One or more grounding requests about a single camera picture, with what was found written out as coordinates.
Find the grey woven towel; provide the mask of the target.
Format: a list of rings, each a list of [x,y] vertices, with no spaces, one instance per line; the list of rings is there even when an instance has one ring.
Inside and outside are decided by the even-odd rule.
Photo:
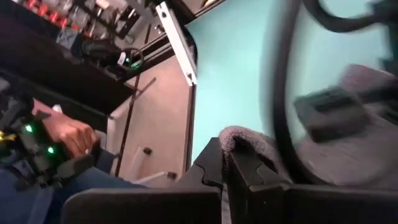
[[[316,143],[306,135],[297,143],[297,154],[306,168],[328,183],[398,189],[398,124],[383,117],[386,107],[381,103],[367,103],[364,107],[371,122],[363,131],[324,143]],[[242,144],[283,179],[292,180],[270,136],[229,126],[219,138],[225,157]]]

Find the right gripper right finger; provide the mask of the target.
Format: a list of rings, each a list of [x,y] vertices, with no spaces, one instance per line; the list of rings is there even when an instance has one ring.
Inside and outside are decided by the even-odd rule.
[[[291,184],[252,151],[229,156],[232,224],[398,224],[398,192]]]

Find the black aluminium table frame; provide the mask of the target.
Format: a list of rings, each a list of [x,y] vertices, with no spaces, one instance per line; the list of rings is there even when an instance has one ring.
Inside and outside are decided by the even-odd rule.
[[[185,40],[187,41],[188,48],[192,51],[194,63],[197,63],[198,61],[198,47],[193,39],[193,36],[186,28],[186,25],[197,20],[199,17],[211,11],[225,0],[199,1],[201,2],[199,10],[197,12],[192,12],[185,0],[152,0],[156,6],[160,5],[162,2],[166,3],[169,10],[172,11],[178,24],[181,26],[181,30]],[[144,53],[144,64],[140,68],[141,72],[150,70],[151,68],[175,55],[170,41],[166,37],[166,34],[161,34],[149,43],[144,44],[141,48],[141,52]],[[192,161],[195,97],[196,88],[192,88],[188,95],[187,127],[185,132],[187,137],[185,140],[186,155],[184,156],[182,169],[184,172],[189,170]]]

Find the person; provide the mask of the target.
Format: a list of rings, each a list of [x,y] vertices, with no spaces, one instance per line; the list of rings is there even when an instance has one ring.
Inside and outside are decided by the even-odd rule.
[[[59,224],[63,204],[79,192],[143,188],[143,185],[133,184],[95,167],[61,189],[33,187],[18,192],[14,188],[15,181],[12,173],[0,170],[0,224]]]

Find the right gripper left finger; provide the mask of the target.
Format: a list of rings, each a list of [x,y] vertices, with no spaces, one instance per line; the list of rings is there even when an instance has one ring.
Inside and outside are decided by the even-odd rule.
[[[221,224],[223,153],[211,138],[191,168],[161,189],[91,189],[69,198],[61,224]]]

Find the person's hand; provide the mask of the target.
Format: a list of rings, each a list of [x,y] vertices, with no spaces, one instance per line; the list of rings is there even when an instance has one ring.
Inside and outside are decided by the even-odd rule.
[[[91,126],[55,111],[34,99],[32,113],[36,115],[38,112],[50,115],[43,120],[47,132],[54,141],[63,142],[71,156],[80,157],[89,154],[98,142],[98,138]]]

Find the green table mat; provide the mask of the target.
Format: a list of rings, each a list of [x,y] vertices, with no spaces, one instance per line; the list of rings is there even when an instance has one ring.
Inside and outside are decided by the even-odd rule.
[[[188,25],[197,45],[192,157],[227,126],[272,132],[269,112],[274,46],[284,0],[226,0]],[[391,56],[387,29],[337,34],[301,10],[289,62],[289,98],[335,84],[351,63],[381,67]]]

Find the black side desk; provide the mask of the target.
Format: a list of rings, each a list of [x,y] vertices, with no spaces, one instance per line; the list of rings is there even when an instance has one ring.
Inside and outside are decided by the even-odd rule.
[[[57,44],[61,29],[12,0],[0,0],[0,67],[106,114],[132,90]]]

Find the silver arm base bracket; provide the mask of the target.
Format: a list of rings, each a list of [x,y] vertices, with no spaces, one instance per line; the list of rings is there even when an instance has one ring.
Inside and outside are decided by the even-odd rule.
[[[155,10],[159,15],[161,24],[173,48],[187,84],[189,86],[195,86],[197,84],[197,66],[194,62],[193,55],[188,48],[183,30],[181,29],[177,18],[165,1],[156,6]]]

